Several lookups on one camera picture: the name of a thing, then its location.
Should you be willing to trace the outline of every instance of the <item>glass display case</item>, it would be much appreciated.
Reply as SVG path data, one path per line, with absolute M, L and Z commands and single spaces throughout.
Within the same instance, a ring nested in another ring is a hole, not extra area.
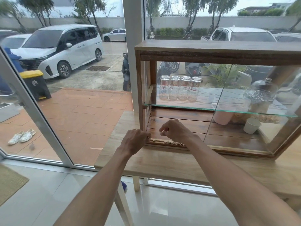
M 276 159 L 301 133 L 298 43 L 148 40 L 135 47 L 140 128 L 150 145 L 179 119 L 220 154 Z

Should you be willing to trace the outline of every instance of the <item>white minivan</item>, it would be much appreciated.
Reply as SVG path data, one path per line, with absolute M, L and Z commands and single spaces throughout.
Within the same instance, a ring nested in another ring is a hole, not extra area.
M 55 25 L 35 31 L 14 54 L 26 70 L 41 70 L 45 79 L 68 78 L 72 70 L 103 54 L 101 37 L 93 25 Z

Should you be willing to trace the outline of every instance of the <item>sneaker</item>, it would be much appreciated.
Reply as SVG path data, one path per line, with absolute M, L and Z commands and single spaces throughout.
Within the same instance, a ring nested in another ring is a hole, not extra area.
M 27 142 L 30 140 L 34 135 L 36 134 L 36 131 L 33 129 L 29 129 L 27 132 L 23 134 L 23 136 L 20 138 L 20 143 Z
M 24 132 L 21 131 L 13 136 L 8 142 L 9 145 L 14 145 L 20 141 L 20 138 L 23 136 Z
M 126 191 L 128 190 L 128 186 L 124 182 L 121 182 L 121 184 L 122 184 L 124 193 L 126 193 Z

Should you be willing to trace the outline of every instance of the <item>hand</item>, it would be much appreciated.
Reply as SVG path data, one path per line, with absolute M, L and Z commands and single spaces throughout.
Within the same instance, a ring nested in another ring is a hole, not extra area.
M 185 144 L 195 135 L 186 128 L 179 120 L 169 120 L 159 129 L 160 135 L 167 136 L 175 142 Z
M 149 132 L 140 129 L 128 130 L 125 137 L 121 141 L 119 150 L 131 157 L 136 154 L 150 139 Z

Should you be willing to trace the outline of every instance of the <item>white tile floor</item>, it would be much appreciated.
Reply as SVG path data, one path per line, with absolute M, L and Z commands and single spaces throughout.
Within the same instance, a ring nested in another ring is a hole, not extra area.
M 7 164 L 29 182 L 0 207 L 1 226 L 50 226 L 93 176 Z M 122 177 L 122 181 L 131 181 Z M 126 198 L 135 226 L 212 226 L 237 223 L 219 198 L 126 182 Z M 106 226 L 124 226 L 113 204 Z

